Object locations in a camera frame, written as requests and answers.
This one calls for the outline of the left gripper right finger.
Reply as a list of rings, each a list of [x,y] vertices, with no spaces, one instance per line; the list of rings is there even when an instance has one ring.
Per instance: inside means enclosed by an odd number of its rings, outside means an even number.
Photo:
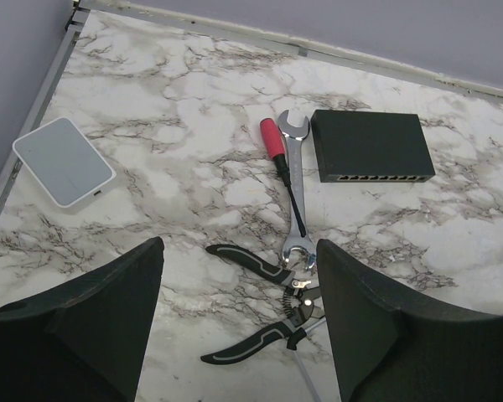
[[[344,401],[503,401],[503,315],[426,296],[317,245],[319,287]]]

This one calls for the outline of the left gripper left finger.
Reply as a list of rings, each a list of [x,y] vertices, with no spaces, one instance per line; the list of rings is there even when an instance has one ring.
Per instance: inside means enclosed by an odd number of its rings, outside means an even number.
[[[0,401],[133,401],[163,273],[161,238],[0,307]]]

